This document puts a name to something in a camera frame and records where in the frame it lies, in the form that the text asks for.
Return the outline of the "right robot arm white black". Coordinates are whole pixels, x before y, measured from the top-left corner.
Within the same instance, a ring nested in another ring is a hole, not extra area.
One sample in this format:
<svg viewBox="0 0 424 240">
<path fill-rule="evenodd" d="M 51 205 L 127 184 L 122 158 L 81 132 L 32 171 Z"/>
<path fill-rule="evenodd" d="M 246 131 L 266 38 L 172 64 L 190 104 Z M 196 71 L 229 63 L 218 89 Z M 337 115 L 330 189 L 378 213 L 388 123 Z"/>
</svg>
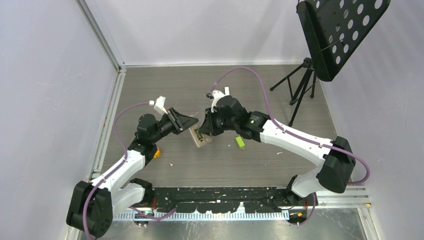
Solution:
<svg viewBox="0 0 424 240">
<path fill-rule="evenodd" d="M 218 136 L 235 131 L 246 140 L 283 148 L 316 165 L 315 169 L 292 177 L 285 190 L 288 203 L 299 205 L 317 191 L 345 192 L 356 165 L 354 158 L 345 153 L 351 151 L 345 138 L 331 140 L 296 130 L 265 113 L 247 111 L 236 98 L 218 90 L 206 96 L 212 104 L 205 110 L 205 120 L 199 128 L 202 134 Z"/>
</svg>

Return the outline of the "black perforated music stand tray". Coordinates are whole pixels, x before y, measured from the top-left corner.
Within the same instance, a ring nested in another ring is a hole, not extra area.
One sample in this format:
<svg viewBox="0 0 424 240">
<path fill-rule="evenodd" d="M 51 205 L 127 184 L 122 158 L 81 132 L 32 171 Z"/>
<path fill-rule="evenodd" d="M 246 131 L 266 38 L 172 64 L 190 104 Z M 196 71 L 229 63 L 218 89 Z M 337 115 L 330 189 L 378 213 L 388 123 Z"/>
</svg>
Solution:
<svg viewBox="0 0 424 240">
<path fill-rule="evenodd" d="M 390 5 L 389 0 L 301 0 L 296 6 L 316 76 L 331 82 Z"/>
</svg>

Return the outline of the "slim white remote control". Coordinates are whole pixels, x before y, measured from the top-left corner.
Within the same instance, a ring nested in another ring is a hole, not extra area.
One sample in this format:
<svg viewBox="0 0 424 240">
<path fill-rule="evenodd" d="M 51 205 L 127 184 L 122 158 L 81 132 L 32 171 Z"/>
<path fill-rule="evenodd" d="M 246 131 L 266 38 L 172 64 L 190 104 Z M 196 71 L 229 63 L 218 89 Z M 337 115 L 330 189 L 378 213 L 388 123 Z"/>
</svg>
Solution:
<svg viewBox="0 0 424 240">
<path fill-rule="evenodd" d="M 224 95 L 225 96 L 229 96 L 230 95 L 230 89 L 227 86 L 224 88 Z"/>
</svg>

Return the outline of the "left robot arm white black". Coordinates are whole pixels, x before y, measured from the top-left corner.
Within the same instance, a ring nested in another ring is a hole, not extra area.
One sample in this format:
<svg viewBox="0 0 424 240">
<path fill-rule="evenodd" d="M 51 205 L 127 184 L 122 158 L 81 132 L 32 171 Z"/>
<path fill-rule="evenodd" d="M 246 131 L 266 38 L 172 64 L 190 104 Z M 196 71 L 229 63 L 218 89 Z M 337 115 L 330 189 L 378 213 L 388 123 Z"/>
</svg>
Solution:
<svg viewBox="0 0 424 240">
<path fill-rule="evenodd" d="M 153 114 L 139 117 L 135 137 L 112 167 L 91 182 L 78 182 L 72 193 L 66 224 L 101 238 L 113 218 L 134 204 L 148 207 L 153 202 L 152 184 L 134 178 L 157 153 L 156 143 L 169 134 L 178 135 L 198 123 L 196 117 L 179 113 L 174 108 L 157 120 Z"/>
</svg>

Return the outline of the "black tripod stand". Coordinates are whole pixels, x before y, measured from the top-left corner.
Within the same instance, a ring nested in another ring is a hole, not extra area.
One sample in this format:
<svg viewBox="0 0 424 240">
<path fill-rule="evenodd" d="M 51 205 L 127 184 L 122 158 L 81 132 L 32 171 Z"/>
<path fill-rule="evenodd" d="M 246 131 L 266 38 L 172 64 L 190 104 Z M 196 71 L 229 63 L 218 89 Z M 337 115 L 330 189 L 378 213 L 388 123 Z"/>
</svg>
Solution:
<svg viewBox="0 0 424 240">
<path fill-rule="evenodd" d="M 305 73 L 298 84 L 295 91 L 292 89 L 292 84 L 290 77 L 297 73 L 300 69 L 305 69 Z M 273 91 L 275 90 L 279 85 L 281 85 L 283 82 L 287 82 L 289 87 L 289 93 L 290 93 L 290 102 L 289 104 L 291 106 L 295 105 L 293 114 L 291 116 L 291 119 L 288 123 L 289 127 L 293 126 L 294 120 L 296 118 L 296 115 L 298 113 L 298 110 L 300 108 L 301 102 L 304 98 L 304 95 L 311 90 L 310 98 L 313 99 L 315 97 L 315 89 L 316 89 L 316 83 L 317 83 L 317 75 L 314 67 L 313 60 L 309 57 L 306 57 L 303 60 L 303 63 L 300 64 L 297 68 L 295 68 L 292 72 L 290 72 L 288 75 L 286 75 L 283 79 L 281 79 L 279 82 L 277 82 L 274 86 L 272 86 L 269 90 Z"/>
</svg>

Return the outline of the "green rectangular block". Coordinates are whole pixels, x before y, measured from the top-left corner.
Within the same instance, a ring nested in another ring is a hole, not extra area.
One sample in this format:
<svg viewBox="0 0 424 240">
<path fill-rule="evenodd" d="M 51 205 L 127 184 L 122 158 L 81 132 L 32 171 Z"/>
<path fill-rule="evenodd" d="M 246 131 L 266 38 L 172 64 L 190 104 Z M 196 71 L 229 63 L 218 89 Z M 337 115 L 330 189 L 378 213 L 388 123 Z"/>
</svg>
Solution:
<svg viewBox="0 0 424 240">
<path fill-rule="evenodd" d="M 245 142 L 244 142 L 244 140 L 241 136 L 237 136 L 235 138 L 235 142 L 240 149 L 243 149 L 246 146 L 246 144 L 245 144 Z"/>
</svg>

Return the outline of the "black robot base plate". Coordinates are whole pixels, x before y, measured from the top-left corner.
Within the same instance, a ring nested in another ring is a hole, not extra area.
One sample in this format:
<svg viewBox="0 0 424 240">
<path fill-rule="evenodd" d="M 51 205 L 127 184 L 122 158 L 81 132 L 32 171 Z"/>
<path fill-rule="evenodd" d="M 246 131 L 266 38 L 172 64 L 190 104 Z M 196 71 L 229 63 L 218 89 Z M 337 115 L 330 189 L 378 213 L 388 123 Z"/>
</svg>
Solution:
<svg viewBox="0 0 424 240">
<path fill-rule="evenodd" d="M 160 213 L 176 209 L 177 213 L 234 213 L 241 207 L 248 214 L 279 213 L 291 207 L 312 207 L 315 194 L 303 199 L 289 199 L 284 187 L 155 187 L 147 199 L 132 206 Z"/>
</svg>

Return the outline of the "orange yellow round toy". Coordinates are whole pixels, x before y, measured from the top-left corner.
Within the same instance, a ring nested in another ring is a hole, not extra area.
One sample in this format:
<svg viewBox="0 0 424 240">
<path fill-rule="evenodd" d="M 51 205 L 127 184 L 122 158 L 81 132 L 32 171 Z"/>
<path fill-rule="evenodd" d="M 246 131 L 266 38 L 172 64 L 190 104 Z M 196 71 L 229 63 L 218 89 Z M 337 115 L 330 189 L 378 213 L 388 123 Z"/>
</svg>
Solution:
<svg viewBox="0 0 424 240">
<path fill-rule="evenodd" d="M 153 158 L 156 159 L 161 156 L 161 150 L 159 148 L 156 149 L 156 152 L 153 155 Z"/>
</svg>

